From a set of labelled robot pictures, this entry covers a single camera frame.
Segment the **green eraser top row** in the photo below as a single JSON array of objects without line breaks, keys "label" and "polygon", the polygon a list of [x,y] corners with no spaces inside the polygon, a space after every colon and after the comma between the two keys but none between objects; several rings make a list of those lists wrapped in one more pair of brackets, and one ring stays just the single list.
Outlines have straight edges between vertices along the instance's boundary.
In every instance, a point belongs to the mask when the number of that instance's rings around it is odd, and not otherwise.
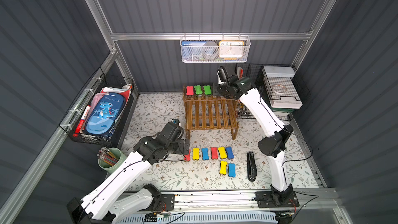
[{"label": "green eraser top row", "polygon": [[203,86],[203,89],[204,89],[204,95],[205,95],[206,97],[212,96],[212,89],[211,89],[211,86],[210,86],[210,85],[205,85],[205,86]]},{"label": "green eraser top row", "polygon": [[201,96],[203,95],[203,90],[201,85],[195,85],[194,87],[194,93],[196,96]]}]

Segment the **yellow eraser bottom row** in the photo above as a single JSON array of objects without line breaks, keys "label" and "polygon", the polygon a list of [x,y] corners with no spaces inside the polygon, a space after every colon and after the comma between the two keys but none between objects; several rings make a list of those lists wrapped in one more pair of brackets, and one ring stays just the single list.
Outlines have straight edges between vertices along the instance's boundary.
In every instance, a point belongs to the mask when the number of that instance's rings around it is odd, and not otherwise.
[{"label": "yellow eraser bottom row", "polygon": [[218,147],[220,159],[226,159],[228,157],[226,149],[224,147]]},{"label": "yellow eraser bottom row", "polygon": [[192,159],[193,160],[199,160],[200,159],[200,149],[199,148],[193,148],[193,155]]}]

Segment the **yellow eraser row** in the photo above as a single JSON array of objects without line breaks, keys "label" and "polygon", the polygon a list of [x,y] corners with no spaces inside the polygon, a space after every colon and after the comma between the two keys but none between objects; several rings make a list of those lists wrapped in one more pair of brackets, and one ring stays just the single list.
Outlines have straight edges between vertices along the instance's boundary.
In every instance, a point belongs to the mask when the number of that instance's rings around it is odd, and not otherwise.
[{"label": "yellow eraser row", "polygon": [[199,148],[193,148],[193,155],[192,159],[193,160],[199,160],[200,159],[200,149]]},{"label": "yellow eraser row", "polygon": [[224,147],[218,147],[220,159],[226,159],[228,157],[226,149]]},{"label": "yellow eraser row", "polygon": [[221,175],[226,175],[226,174],[227,174],[227,166],[228,166],[228,163],[227,163],[226,161],[221,161],[221,162],[220,162],[220,170],[219,170],[219,173],[220,173]]}]

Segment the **red eraser bottom row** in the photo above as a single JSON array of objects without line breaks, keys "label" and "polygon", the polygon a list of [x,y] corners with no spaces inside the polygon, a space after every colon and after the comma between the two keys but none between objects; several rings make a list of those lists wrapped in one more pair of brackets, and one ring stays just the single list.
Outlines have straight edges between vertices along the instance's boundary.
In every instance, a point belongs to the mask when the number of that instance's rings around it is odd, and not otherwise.
[{"label": "red eraser bottom row", "polygon": [[184,161],[189,162],[190,161],[190,152],[187,155],[184,155]]},{"label": "red eraser bottom row", "polygon": [[218,148],[217,147],[211,147],[211,158],[213,160],[218,159]]}]

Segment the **light blue eraser bottom row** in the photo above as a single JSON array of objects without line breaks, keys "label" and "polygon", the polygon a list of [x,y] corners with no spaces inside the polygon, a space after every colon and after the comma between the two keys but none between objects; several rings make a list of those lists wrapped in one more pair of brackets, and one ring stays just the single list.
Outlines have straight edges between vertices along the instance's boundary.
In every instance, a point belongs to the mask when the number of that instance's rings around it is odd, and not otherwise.
[{"label": "light blue eraser bottom row", "polygon": [[202,148],[202,159],[209,160],[208,148]]}]

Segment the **yellow eraser top row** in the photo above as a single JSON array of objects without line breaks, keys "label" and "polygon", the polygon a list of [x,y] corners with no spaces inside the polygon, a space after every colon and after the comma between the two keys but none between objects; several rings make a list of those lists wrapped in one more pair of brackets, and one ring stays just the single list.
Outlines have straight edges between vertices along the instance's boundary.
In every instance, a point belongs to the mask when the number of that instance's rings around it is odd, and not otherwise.
[{"label": "yellow eraser top row", "polygon": [[219,170],[219,173],[220,173],[221,175],[226,175],[226,174],[227,174],[227,166],[228,166],[228,163],[227,163],[226,161],[221,161],[221,162],[220,162],[220,170]]}]

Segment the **blue eraser top row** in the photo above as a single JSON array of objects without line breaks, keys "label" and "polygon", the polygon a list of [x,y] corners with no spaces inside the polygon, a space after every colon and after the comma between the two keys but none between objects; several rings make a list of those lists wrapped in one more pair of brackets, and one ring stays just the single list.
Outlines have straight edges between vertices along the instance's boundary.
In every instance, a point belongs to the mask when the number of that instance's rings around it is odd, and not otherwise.
[{"label": "blue eraser top row", "polygon": [[228,164],[228,177],[236,177],[236,166],[233,163]]}]

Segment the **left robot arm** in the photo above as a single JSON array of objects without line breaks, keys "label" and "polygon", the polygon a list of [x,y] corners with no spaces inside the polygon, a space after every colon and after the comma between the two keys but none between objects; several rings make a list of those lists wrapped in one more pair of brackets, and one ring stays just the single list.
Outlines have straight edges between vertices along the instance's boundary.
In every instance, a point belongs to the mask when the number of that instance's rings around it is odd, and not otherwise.
[{"label": "left robot arm", "polygon": [[133,151],[96,189],[82,199],[67,204],[74,224],[115,224],[139,211],[163,212],[172,203],[153,184],[146,184],[137,193],[120,196],[153,165],[168,161],[170,154],[185,156],[190,141],[183,139],[184,129],[178,119],[168,122],[162,131],[139,140]]}]

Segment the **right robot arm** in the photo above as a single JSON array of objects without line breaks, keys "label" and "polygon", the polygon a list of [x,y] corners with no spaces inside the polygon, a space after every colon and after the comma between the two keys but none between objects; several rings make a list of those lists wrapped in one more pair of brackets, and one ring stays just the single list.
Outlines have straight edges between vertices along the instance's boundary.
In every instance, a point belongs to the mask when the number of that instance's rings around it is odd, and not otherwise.
[{"label": "right robot arm", "polygon": [[240,100],[262,127],[265,138],[258,142],[258,147],[267,156],[271,169],[271,199],[276,206],[285,204],[294,193],[285,169],[286,143],[293,127],[276,117],[249,77],[229,75],[224,66],[217,69],[217,76],[218,93],[228,99]]}]

